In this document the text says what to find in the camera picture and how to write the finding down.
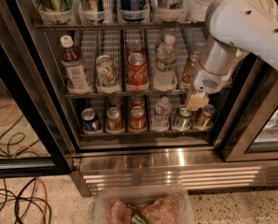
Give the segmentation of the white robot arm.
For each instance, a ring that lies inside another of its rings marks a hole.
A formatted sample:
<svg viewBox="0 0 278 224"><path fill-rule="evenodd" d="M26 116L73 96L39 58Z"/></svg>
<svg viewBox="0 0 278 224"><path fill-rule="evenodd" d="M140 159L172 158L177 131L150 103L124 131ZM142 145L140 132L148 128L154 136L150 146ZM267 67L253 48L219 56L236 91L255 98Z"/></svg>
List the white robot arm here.
<svg viewBox="0 0 278 224"><path fill-rule="evenodd" d="M222 90L246 52L278 71L278 6L274 0L214 0L206 10L209 36L190 75L192 111Z"/></svg>

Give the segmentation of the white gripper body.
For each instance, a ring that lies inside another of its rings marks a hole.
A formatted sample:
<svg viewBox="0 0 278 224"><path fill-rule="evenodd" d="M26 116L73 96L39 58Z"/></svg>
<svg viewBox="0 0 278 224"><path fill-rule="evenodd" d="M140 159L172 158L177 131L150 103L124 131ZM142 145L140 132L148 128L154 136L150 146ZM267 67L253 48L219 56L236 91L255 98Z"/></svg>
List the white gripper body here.
<svg viewBox="0 0 278 224"><path fill-rule="evenodd" d="M191 73L191 86L195 91L213 94L229 82L233 69L226 63L197 61Z"/></svg>

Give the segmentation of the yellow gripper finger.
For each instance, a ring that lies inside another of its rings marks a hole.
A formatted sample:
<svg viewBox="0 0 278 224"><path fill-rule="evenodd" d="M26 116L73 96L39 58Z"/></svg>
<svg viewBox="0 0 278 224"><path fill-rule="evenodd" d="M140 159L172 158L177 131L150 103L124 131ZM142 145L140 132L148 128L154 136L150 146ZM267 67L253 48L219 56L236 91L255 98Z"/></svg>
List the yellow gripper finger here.
<svg viewBox="0 0 278 224"><path fill-rule="evenodd" d="M197 111L203 105L209 102L208 95L204 91L195 91L190 89L185 101L185 107L191 111Z"/></svg>

